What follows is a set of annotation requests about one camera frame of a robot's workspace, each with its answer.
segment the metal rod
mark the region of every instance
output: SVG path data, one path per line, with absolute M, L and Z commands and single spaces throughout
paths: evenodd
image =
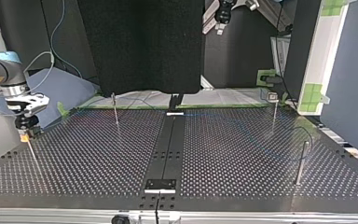
M 32 157 L 34 158 L 34 160 L 36 160 L 36 155 L 34 154 L 34 148 L 31 145 L 31 141 L 28 140 L 28 148 L 31 150 L 32 153 Z
M 116 107 L 116 95 L 115 95 L 114 92 L 112 93 L 112 105 L 113 105 L 113 108 L 115 110 L 116 124 L 118 124 L 118 115 L 117 115 L 117 107 Z
M 302 176 L 302 173 L 303 173 L 303 170 L 304 170 L 304 163 L 305 163 L 305 152 L 307 151 L 307 148 L 308 148 L 308 145 L 310 143 L 308 141 L 305 141 L 304 142 L 304 145 L 303 145 L 303 149 L 302 149 L 302 152 L 301 152 L 301 158 L 300 158 L 300 163 L 298 165 L 298 172 L 297 172 L 297 177 L 296 177 L 296 185 L 299 185 L 300 184 L 300 181 L 301 181 L 301 176 Z
M 274 123 L 275 123 L 275 120 L 277 118 L 277 110 L 278 110 L 278 101 L 275 103 L 275 111 L 274 111 Z

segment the metal clamp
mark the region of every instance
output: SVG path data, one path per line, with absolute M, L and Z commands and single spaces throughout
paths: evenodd
M 231 9 L 234 10 L 237 7 L 247 6 L 252 11 L 260 7 L 260 4 L 257 0 L 238 0 L 237 4 Z M 214 27 L 217 30 L 218 35 L 222 35 L 224 29 L 226 28 L 226 24 L 218 23 L 214 18 L 216 11 L 220 7 L 219 0 L 214 0 L 211 6 L 206 10 L 203 15 L 203 29 L 202 32 L 207 35 Z

